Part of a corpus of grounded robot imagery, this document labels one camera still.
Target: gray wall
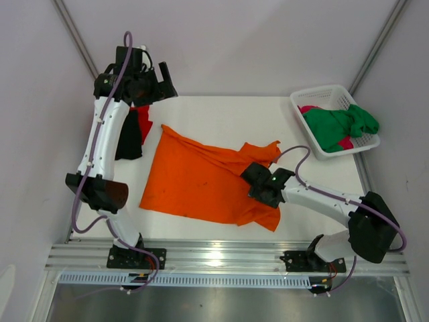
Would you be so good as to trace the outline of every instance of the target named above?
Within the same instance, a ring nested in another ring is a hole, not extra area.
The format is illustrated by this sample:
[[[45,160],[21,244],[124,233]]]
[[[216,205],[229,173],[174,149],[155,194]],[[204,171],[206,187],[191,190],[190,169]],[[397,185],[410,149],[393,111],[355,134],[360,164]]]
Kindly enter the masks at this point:
[[[69,222],[64,177],[82,158],[93,86],[47,0],[2,0],[0,43],[0,271],[17,267],[2,321],[26,321]]]
[[[104,70],[123,32],[165,60],[181,95],[349,86],[395,0],[66,0]]]
[[[405,252],[429,306],[429,1],[413,0],[355,95],[381,124],[365,154],[371,177],[408,239]]]

